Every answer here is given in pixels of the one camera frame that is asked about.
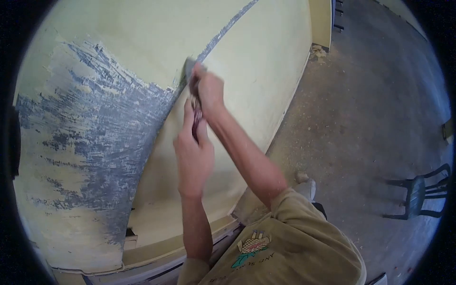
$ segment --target printed graphic on shirt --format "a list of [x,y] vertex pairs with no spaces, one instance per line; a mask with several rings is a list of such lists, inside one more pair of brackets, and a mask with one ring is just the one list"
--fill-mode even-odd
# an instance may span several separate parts
[[261,231],[256,237],[257,230],[254,230],[251,238],[246,239],[244,243],[242,243],[242,240],[238,242],[238,249],[241,254],[231,268],[243,265],[250,256],[255,256],[257,252],[268,249],[267,245],[271,242],[271,236],[263,238],[263,233],[264,231]]

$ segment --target t-shirt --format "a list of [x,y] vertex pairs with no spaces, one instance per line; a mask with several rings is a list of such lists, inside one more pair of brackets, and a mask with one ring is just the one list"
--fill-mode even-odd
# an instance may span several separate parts
[[364,285],[366,267],[355,245],[293,189],[271,213],[246,226],[209,269],[187,259],[178,284]]

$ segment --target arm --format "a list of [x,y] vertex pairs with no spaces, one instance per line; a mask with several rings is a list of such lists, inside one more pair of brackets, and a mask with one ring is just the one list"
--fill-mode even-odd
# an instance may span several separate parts
[[184,125],[174,140],[182,201],[182,224],[187,258],[206,263],[212,254],[212,235],[202,205],[202,190],[214,167],[214,147],[207,137],[207,124],[198,125],[199,144],[192,136],[193,110],[190,101],[184,106]]
[[288,188],[280,169],[247,136],[223,103],[223,81],[205,72],[200,64],[193,69],[199,79],[198,91],[203,117],[221,141],[253,193],[271,209],[271,200]]

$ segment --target chair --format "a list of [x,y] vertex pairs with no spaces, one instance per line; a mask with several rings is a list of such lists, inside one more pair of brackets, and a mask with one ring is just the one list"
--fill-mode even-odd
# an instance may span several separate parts
[[[342,0],[337,0],[337,2],[339,2],[341,5],[343,4]],[[345,28],[343,26],[341,26],[341,25],[336,25],[334,23],[334,18],[336,17],[336,12],[339,12],[341,14],[341,16],[342,16],[343,15],[343,11],[341,9],[336,9],[336,0],[332,0],[331,3],[332,3],[332,21],[331,21],[332,27],[339,29],[339,32],[342,33],[342,31]]]
[[[439,174],[442,171],[447,172],[447,176],[440,180],[437,184],[426,186],[425,178],[429,178]],[[404,215],[383,215],[384,218],[408,220],[416,216],[430,216],[440,218],[442,212],[422,210],[423,203],[426,199],[439,199],[446,198],[448,195],[448,181],[451,176],[451,169],[448,164],[442,165],[435,171],[425,174],[418,175],[414,179],[407,180],[386,180],[386,184],[407,188],[407,198],[405,200],[405,214]]]

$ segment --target concrete floor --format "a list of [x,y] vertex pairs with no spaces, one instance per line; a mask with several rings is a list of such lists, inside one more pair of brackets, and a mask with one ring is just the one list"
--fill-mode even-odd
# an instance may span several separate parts
[[[268,155],[292,186],[296,170],[316,180],[315,200],[360,250],[368,280],[386,272],[388,284],[403,284],[439,219],[382,218],[404,213],[406,190],[377,178],[413,178],[452,162],[440,128],[449,100],[430,44],[412,26],[374,1],[345,1],[343,10],[336,23],[345,31],[333,31],[326,57],[309,60]],[[244,215],[234,212],[241,220],[265,212],[251,192],[246,205]]]

